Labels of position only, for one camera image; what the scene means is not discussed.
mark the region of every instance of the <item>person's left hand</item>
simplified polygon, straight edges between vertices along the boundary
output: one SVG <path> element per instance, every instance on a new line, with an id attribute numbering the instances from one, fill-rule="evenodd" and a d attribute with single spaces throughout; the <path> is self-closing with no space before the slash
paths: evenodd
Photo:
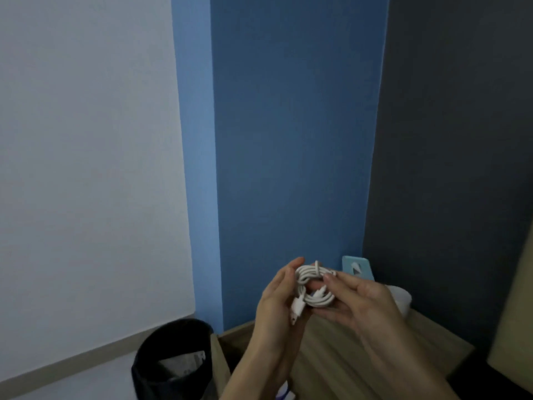
<path id="1" fill-rule="evenodd" d="M 294 271 L 304 261 L 303 257 L 298 257 L 281 268 L 263 291 L 257 305 L 251 349 L 277 360 L 277 367 L 270 376 L 263 398 L 274 398 L 287 380 L 300 350 L 305 325 L 311 316 L 310 309 L 306 308 L 296 324 L 290 325 L 290 305 L 296 287 Z"/>

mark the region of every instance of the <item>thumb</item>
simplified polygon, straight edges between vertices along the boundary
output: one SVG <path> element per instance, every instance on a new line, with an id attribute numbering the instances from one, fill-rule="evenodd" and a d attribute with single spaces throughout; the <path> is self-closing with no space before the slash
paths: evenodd
<path id="1" fill-rule="evenodd" d="M 294 275 L 294 268 L 285 268 L 285 275 L 282 282 L 274 291 L 274 294 L 283 301 L 287 300 L 289 296 L 294 294 L 294 286 L 296 285 L 296 277 Z"/>
<path id="2" fill-rule="evenodd" d="M 363 298 L 357 294 L 357 292 L 351 290 L 344 282 L 338 279 L 333 274 L 326 274 L 323 276 L 324 282 L 328 287 L 328 290 L 335 295 L 335 297 L 344 302 L 353 311 Z"/>

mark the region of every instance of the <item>blue wall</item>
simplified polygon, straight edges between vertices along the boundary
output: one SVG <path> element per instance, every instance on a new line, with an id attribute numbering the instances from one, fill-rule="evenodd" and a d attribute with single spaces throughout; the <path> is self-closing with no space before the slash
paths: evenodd
<path id="1" fill-rule="evenodd" d="M 226 329 L 290 259 L 361 253 L 387 7 L 211 0 Z"/>
<path id="2" fill-rule="evenodd" d="M 210 0 L 172 0 L 196 317 L 223 331 Z"/>

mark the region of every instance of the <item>white wall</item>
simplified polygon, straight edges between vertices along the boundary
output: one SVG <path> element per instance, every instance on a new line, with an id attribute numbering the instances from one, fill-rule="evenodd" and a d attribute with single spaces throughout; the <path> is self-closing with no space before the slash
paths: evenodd
<path id="1" fill-rule="evenodd" d="M 170 0 L 0 0 L 0 381 L 193 312 Z"/>

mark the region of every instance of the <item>dark gray wall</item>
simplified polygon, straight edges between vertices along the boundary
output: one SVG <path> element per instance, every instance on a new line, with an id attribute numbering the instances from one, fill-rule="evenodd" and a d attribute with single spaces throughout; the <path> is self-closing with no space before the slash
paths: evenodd
<path id="1" fill-rule="evenodd" d="M 363 254 L 487 349 L 533 216 L 533 0 L 390 0 Z"/>

